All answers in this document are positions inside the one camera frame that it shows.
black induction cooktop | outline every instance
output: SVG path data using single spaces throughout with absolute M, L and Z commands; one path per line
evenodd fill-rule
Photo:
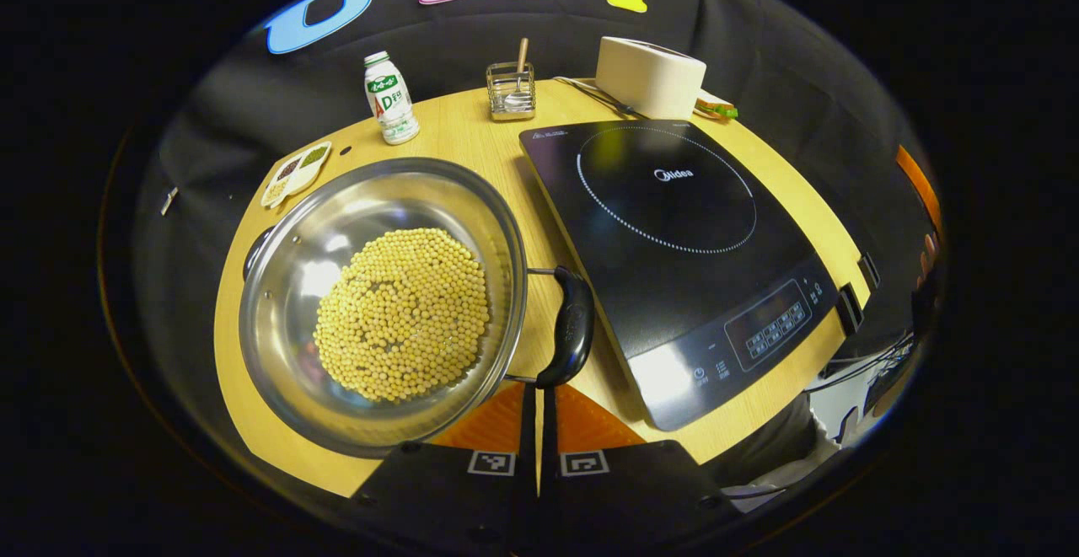
M 835 305 L 794 219 L 692 123 L 581 123 L 520 140 L 659 430 L 732 399 Z

wooden table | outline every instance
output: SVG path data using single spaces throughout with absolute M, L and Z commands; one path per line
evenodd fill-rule
M 415 104 L 420 134 L 400 146 L 386 145 L 373 119 L 320 137 L 311 144 L 330 140 L 333 146 L 320 174 L 304 191 L 289 196 L 276 209 L 263 208 L 260 198 L 285 158 L 267 174 L 236 229 L 226 259 L 214 327 L 217 372 L 224 403 L 252 453 L 304 481 L 346 497 L 352 495 L 381 462 L 327 450 L 286 426 L 259 396 L 240 351 L 242 267 L 248 248 L 259 233 L 277 223 L 304 196 L 332 178 L 368 163 L 399 157 L 432 157 L 459 163 L 486 178 L 506 199 L 520 223 L 529 266 L 575 266 L 517 135 L 524 130 L 619 118 L 561 82 L 541 81 L 536 89 L 538 107 L 535 119 L 529 121 L 491 121 L 487 91 L 478 89 Z M 737 121 L 721 124 L 694 116 L 692 122 L 730 151 L 776 195 L 820 254 L 835 285 L 851 283 L 864 307 L 869 287 L 857 267 L 859 250 L 839 219 L 808 182 Z M 352 151 L 342 157 L 339 152 L 345 147 L 352 147 Z M 509 373 L 535 376 L 547 365 L 554 350 L 552 328 L 560 301 L 557 282 L 529 282 L 524 327 Z M 623 372 L 616 351 L 603 331 L 597 331 L 588 364 L 570 383 L 628 423 L 645 440 L 675 439 L 698 462 L 705 462 L 734 446 L 786 407 L 828 363 L 843 339 L 838 316 L 832 311 L 793 353 L 751 388 L 672 433 L 650 425 L 640 395 Z M 542 416 L 543 399 L 537 402 L 537 416 Z

